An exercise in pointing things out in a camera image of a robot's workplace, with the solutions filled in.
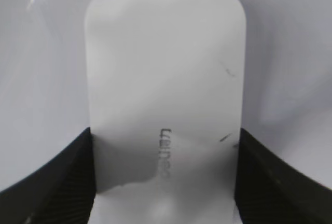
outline white background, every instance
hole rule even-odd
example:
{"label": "white background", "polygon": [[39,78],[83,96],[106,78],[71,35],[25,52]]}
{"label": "white background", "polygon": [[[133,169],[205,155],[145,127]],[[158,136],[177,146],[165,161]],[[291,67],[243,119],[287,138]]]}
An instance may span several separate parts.
{"label": "white background", "polygon": [[[84,14],[91,0],[0,0],[0,190],[89,126]],[[243,127],[332,188],[331,0],[240,0]]]}

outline white rounded rectangle device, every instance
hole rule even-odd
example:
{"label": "white rounded rectangle device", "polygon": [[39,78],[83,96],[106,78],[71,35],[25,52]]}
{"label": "white rounded rectangle device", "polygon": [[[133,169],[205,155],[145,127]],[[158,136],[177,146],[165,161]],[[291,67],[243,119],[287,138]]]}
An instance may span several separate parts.
{"label": "white rounded rectangle device", "polygon": [[99,192],[90,223],[231,223],[239,1],[93,0],[85,31]]}

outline glossy white surface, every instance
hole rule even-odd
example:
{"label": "glossy white surface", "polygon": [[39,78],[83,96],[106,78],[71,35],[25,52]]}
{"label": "glossy white surface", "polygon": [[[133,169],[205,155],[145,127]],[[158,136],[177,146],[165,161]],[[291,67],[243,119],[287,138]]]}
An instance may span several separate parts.
{"label": "glossy white surface", "polygon": [[231,223],[239,1],[93,0],[86,47],[99,193],[89,223]]}
{"label": "glossy white surface", "polygon": [[[0,0],[0,189],[89,125],[83,25],[90,1]],[[330,0],[240,1],[243,126],[332,188]]]}

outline black ribbed surface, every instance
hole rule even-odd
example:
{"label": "black ribbed surface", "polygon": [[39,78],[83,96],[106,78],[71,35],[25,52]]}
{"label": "black ribbed surface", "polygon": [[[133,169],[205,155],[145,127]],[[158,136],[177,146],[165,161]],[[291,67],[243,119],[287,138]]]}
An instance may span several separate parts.
{"label": "black ribbed surface", "polygon": [[95,191],[92,143],[89,142],[81,148],[68,175],[32,223],[88,223]]}
{"label": "black ribbed surface", "polygon": [[39,170],[0,192],[0,224],[88,223],[95,191],[87,128]]}
{"label": "black ribbed surface", "polygon": [[[325,195],[319,199],[310,192]],[[319,204],[332,211],[332,205],[326,206],[331,197],[331,191],[285,164],[242,130],[235,200],[243,224],[332,223],[328,211],[315,211]]]}

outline scratch mark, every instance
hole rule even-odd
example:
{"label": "scratch mark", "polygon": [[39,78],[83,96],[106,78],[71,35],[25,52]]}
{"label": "scratch mark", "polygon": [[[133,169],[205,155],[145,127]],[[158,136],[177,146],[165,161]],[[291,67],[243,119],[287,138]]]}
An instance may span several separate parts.
{"label": "scratch mark", "polygon": [[226,70],[226,73],[230,76],[230,77],[235,77],[235,74],[233,74],[228,68],[225,69]]}
{"label": "scratch mark", "polygon": [[236,75],[234,73],[231,72],[231,70],[222,62],[219,61],[220,64],[223,66],[224,70],[226,71],[226,73],[230,76],[230,77],[235,77]]}
{"label": "scratch mark", "polygon": [[220,139],[219,142],[223,142],[223,141],[225,141],[230,135],[232,135],[232,134],[229,133],[228,135],[226,135],[225,137],[223,137],[222,139]]}

